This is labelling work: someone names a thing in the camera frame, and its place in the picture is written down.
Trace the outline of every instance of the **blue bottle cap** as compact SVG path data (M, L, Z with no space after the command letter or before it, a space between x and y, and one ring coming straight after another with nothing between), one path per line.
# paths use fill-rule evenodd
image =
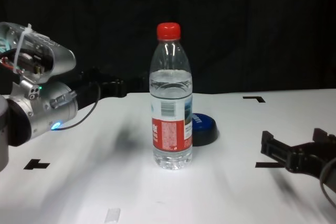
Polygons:
M193 146L203 146L214 142L218 137L214 119L204 114L193 114Z

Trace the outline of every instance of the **water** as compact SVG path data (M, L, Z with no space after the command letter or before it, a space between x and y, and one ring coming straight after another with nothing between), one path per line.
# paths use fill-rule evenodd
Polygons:
M181 99L192 94L192 76L185 70L159 70L150 75L150 92L157 98ZM154 147L156 163L165 169L180 169L192 159L192 146L180 152L165 152Z

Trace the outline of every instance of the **plastic bottle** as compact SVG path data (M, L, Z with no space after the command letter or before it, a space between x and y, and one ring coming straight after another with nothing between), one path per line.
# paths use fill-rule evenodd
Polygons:
M179 24L158 25L150 70L153 154L165 169L180 169L192 159L193 84L180 36Z

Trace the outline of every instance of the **barcode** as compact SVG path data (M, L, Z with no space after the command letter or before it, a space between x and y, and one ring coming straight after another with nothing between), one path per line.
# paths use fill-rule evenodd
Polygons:
M161 115L175 117L175 102L161 101Z

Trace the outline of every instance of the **black curtain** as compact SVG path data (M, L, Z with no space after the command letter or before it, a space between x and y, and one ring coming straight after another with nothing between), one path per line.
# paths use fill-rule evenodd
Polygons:
M0 19L71 49L77 71L148 71L156 26L182 27L194 91L335 88L336 0L0 0ZM12 74L0 70L0 93Z

